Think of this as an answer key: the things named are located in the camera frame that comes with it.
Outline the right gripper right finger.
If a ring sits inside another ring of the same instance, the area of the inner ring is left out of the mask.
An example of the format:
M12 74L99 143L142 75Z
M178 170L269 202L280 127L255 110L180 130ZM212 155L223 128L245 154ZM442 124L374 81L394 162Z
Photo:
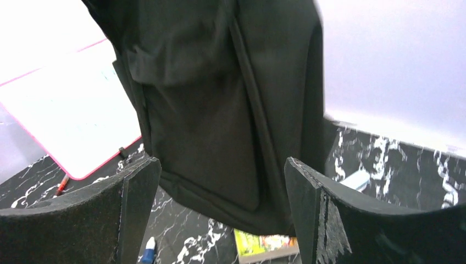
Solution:
M292 157L284 171L303 263L465 263L465 205L396 206Z

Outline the black student backpack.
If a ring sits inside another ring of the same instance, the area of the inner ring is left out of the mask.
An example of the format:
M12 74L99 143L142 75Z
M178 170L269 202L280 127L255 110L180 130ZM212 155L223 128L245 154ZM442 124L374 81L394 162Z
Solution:
M293 236L288 157L325 169L313 1L84 1L161 187L233 228Z

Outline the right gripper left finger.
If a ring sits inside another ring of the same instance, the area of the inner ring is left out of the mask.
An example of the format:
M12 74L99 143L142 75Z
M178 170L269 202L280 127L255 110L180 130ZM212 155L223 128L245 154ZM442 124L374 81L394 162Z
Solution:
M160 161L29 208L1 210L1 263L135 263L159 185Z

